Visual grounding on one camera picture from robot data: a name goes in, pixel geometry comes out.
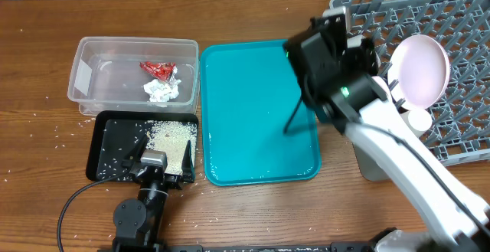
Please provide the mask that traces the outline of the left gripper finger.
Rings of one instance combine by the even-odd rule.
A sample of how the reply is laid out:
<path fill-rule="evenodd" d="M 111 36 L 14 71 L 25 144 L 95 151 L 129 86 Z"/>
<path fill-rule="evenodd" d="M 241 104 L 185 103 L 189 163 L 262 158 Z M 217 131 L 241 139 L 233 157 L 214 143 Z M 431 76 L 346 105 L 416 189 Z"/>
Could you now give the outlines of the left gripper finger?
<path fill-rule="evenodd" d="M 192 161 L 192 144 L 190 140 L 188 140 L 185 148 L 185 153 L 181 163 L 181 170 L 184 178 L 195 177 L 194 164 Z"/>
<path fill-rule="evenodd" d="M 146 150 L 148 136 L 145 134 L 135 145 L 135 147 L 126 154 L 125 160 L 139 161 L 143 152 Z"/>

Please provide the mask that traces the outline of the pile of rice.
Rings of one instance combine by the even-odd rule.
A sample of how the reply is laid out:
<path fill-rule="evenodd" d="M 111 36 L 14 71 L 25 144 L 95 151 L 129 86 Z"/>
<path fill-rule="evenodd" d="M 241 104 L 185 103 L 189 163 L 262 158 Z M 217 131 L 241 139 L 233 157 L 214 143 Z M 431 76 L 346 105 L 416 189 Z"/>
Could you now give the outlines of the pile of rice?
<path fill-rule="evenodd" d="M 198 125 L 182 124 L 179 122 L 153 122 L 146 134 L 148 136 L 147 149 L 165 152 L 168 166 L 166 171 L 172 174 L 180 174 L 178 165 L 183 159 L 188 140 L 192 144 L 192 160 L 195 157 L 195 145 L 197 142 Z"/>

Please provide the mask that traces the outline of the large white plate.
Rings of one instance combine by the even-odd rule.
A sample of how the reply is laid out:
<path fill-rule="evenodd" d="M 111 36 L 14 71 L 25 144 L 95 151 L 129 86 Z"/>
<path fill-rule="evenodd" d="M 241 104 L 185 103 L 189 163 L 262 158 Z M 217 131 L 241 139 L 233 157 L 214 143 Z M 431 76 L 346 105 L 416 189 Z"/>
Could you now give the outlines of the large white plate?
<path fill-rule="evenodd" d="M 450 64 L 446 51 L 428 35 L 404 39 L 394 50 L 387 72 L 391 96 L 405 110 L 427 109 L 445 93 Z"/>

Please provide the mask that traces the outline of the white tissue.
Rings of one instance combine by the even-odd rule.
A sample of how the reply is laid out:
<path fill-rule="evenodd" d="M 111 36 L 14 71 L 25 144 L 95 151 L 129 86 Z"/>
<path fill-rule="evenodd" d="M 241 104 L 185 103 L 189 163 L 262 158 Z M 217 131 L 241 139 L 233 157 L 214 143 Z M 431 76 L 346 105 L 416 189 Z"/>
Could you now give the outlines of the white tissue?
<path fill-rule="evenodd" d="M 161 81 L 154 79 L 143 86 L 143 90 L 149 95 L 149 101 L 165 103 L 178 97 L 178 85 L 181 80 Z"/>

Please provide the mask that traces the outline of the white cup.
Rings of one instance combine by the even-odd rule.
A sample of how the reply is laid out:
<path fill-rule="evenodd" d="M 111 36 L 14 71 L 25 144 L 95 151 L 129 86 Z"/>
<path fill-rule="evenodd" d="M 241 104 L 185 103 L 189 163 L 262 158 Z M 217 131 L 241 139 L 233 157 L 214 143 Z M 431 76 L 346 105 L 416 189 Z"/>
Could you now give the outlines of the white cup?
<path fill-rule="evenodd" d="M 432 126 L 432 117 L 427 110 L 407 112 L 407 125 L 416 136 L 422 136 Z"/>

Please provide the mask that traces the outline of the red snack wrapper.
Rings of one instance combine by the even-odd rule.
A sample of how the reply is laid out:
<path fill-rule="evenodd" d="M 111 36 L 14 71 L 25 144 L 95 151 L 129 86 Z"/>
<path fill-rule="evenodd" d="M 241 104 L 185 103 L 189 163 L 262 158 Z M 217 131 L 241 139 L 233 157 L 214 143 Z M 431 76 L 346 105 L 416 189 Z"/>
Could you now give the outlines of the red snack wrapper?
<path fill-rule="evenodd" d="M 139 66 L 147 74 L 160 81 L 169 81 L 172 79 L 177 69 L 177 64 L 172 62 L 152 63 L 146 61 L 140 62 Z"/>

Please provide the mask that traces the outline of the grey bowl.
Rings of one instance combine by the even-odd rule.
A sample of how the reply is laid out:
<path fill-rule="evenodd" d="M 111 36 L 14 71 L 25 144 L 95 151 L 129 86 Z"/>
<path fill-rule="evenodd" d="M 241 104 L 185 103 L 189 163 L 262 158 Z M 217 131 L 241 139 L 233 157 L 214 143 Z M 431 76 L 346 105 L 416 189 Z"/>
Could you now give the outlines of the grey bowl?
<path fill-rule="evenodd" d="M 401 112 L 401 110 L 400 110 L 401 105 L 405 102 L 405 99 L 400 99 L 398 101 L 394 100 L 392 95 L 391 95 L 389 86 L 386 84 L 386 82 L 384 81 L 384 79 L 382 77 L 372 76 L 371 78 L 384 90 L 384 92 L 387 95 L 388 100 L 395 105 L 395 107 L 397 108 L 397 111 L 400 113 Z"/>

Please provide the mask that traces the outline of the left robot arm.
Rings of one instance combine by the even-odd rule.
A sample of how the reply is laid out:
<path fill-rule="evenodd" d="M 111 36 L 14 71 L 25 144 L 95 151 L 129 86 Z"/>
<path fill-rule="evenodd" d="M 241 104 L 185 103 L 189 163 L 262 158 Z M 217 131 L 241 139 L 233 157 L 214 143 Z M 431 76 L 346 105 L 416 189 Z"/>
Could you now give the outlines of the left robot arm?
<path fill-rule="evenodd" d="M 182 190 L 183 184 L 195 180 L 191 160 L 191 142 L 187 142 L 181 159 L 180 175 L 166 171 L 167 155 L 162 151 L 146 148 L 148 137 L 137 142 L 122 161 L 133 182 L 140 186 L 136 198 L 119 203 L 113 213 L 116 236 L 111 251 L 168 251 L 158 239 L 160 223 L 171 189 Z"/>

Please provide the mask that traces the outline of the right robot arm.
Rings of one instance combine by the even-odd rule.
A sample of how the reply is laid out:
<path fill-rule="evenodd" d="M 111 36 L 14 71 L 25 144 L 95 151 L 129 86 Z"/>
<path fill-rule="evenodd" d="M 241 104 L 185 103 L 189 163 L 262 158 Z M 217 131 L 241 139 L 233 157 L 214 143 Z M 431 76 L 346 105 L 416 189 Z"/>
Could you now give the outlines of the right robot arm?
<path fill-rule="evenodd" d="M 299 103 L 363 150 L 403 192 L 426 232 L 388 228 L 371 251 L 487 251 L 489 206 L 454 177 L 410 131 L 377 72 L 374 43 L 348 45 L 350 14 L 329 9 L 288 39 L 286 53 L 301 90 Z"/>

